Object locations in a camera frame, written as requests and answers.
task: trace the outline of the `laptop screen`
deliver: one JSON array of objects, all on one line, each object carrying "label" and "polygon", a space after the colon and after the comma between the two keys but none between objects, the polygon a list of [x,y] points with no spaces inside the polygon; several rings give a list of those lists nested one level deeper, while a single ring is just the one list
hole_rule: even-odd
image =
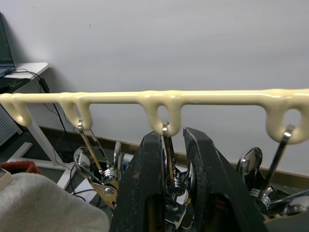
[{"label": "laptop screen", "polygon": [[0,67],[14,67],[8,38],[5,33],[2,14],[0,13]]}]

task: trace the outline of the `cream rack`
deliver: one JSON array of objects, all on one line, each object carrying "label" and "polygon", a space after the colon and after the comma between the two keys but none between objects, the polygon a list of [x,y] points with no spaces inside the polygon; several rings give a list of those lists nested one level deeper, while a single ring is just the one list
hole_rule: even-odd
[{"label": "cream rack", "polygon": [[289,144],[297,144],[309,139],[309,89],[268,89],[231,91],[144,91],[106,93],[46,93],[46,94],[1,94],[0,103],[10,116],[20,125],[31,124],[27,109],[29,103],[59,103],[69,121],[77,126],[79,116],[83,119],[83,130],[92,127],[90,104],[140,104],[153,130],[162,135],[162,126],[157,110],[163,105],[170,116],[169,136],[177,134],[181,128],[181,109],[184,105],[259,105],[267,113],[268,135],[280,142],[285,131],[284,114],[289,109],[298,110],[302,117],[295,128]]}]

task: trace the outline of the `white wall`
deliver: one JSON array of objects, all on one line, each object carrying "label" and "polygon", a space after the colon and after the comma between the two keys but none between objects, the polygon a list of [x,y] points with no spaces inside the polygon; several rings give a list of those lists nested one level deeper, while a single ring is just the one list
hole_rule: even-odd
[{"label": "white wall", "polygon": [[[307,0],[0,0],[16,58],[49,62],[54,91],[309,87]],[[60,128],[35,110],[41,125]],[[139,105],[93,105],[97,136],[139,143]],[[206,132],[230,161],[250,146],[268,167],[277,149],[254,106],[186,106],[183,126]],[[288,114],[287,123],[298,123]],[[181,133],[175,150],[184,152]],[[280,170],[309,175],[309,145],[289,146]]]}]

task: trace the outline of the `gray panel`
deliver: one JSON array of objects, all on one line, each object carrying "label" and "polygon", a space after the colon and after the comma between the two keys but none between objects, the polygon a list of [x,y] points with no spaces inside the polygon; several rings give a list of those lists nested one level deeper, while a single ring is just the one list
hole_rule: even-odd
[{"label": "gray panel", "polygon": [[3,107],[0,106],[0,146],[15,133],[21,134],[22,131]]}]

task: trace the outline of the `laptop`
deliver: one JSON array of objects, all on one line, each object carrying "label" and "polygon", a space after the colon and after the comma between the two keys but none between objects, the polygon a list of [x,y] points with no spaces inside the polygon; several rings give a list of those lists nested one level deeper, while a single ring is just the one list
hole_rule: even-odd
[{"label": "laptop", "polygon": [[0,12],[0,78],[15,71],[15,64]]}]

